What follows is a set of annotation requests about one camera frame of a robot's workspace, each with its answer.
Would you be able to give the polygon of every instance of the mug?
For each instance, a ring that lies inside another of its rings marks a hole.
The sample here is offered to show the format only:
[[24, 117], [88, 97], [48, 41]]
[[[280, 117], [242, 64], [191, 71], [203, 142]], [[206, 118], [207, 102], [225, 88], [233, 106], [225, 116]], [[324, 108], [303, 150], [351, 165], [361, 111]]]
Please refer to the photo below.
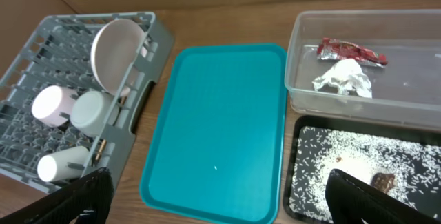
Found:
[[71, 115], [76, 96], [76, 91], [69, 88], [57, 85], [46, 87], [34, 99], [32, 115], [51, 128], [63, 125], [68, 119], [61, 113]]
[[37, 173], [45, 182], [79, 178], [83, 170], [68, 167], [68, 163], [83, 165], [88, 154], [86, 147], [77, 146], [45, 155], [37, 165]]
[[[89, 137], [100, 135], [112, 99], [112, 95], [98, 91], [89, 91], [81, 95], [72, 108], [71, 124]], [[118, 113], [119, 107], [115, 105], [108, 120], [110, 125], [115, 123]]]

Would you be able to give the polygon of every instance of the dish rack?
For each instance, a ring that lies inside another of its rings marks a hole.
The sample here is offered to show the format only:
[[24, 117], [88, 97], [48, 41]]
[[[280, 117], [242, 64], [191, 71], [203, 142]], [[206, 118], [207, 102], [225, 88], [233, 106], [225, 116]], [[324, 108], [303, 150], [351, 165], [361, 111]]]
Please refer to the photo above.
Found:
[[[72, 88], [79, 95], [88, 90], [104, 92], [92, 73], [90, 49], [97, 32], [115, 19], [131, 19], [145, 31], [105, 118], [107, 123], [110, 110], [119, 106], [115, 124], [105, 124], [101, 134], [92, 139], [69, 123], [49, 128], [36, 120], [30, 111], [32, 101], [49, 85]], [[0, 174], [49, 194], [70, 181], [40, 180], [39, 159], [83, 145], [90, 150], [88, 158], [82, 165], [69, 166], [83, 170], [82, 176], [108, 167], [116, 187], [135, 140], [132, 128], [151, 87], [159, 80], [173, 42], [173, 36], [153, 12], [57, 15], [42, 20], [0, 80], [0, 96], [4, 99], [0, 102]], [[127, 78], [132, 70], [138, 76], [130, 83]], [[125, 86], [130, 93], [121, 101], [117, 96]]]

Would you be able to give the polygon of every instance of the white plate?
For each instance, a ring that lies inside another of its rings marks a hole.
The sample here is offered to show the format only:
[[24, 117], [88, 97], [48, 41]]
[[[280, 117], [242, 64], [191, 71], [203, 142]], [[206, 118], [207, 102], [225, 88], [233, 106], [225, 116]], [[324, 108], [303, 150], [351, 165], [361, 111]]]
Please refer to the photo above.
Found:
[[[136, 49], [145, 33], [134, 21], [118, 19], [99, 30], [92, 44], [90, 60], [95, 79], [110, 94], [115, 95]], [[138, 73], [132, 70], [127, 79], [132, 83]], [[120, 96], [127, 96], [130, 89], [124, 87]]]

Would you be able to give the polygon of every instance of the turquoise serving tray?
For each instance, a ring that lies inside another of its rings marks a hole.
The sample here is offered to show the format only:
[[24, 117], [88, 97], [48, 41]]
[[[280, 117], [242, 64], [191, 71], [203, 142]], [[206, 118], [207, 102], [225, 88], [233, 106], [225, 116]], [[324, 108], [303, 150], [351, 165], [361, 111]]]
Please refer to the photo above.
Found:
[[275, 44], [188, 48], [178, 55], [141, 179], [147, 205], [215, 223], [272, 223], [286, 56]]

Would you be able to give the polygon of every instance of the wooden table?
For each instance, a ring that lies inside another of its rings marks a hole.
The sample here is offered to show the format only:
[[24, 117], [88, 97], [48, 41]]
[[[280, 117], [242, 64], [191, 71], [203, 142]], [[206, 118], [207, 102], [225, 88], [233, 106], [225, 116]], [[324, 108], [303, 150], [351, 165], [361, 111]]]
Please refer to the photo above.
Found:
[[[441, 0], [331, 0], [157, 11], [159, 18], [174, 34], [176, 42], [161, 80], [154, 87], [139, 119], [136, 142], [116, 190], [107, 223], [203, 223], [153, 210], [147, 207], [139, 196], [139, 181], [173, 62], [182, 50], [195, 45], [232, 43], [277, 43], [287, 50], [296, 16], [305, 10], [415, 8], [441, 8]], [[287, 99], [280, 195], [285, 186], [294, 123], [299, 116], [292, 110]], [[0, 216], [24, 207], [43, 196], [42, 193], [25, 185], [19, 185], [4, 176], [0, 176], [0, 185], [1, 195], [6, 196], [2, 197], [0, 203]], [[12, 193], [3, 194], [8, 190], [12, 190]], [[291, 219], [280, 204], [275, 223], [300, 222]]]

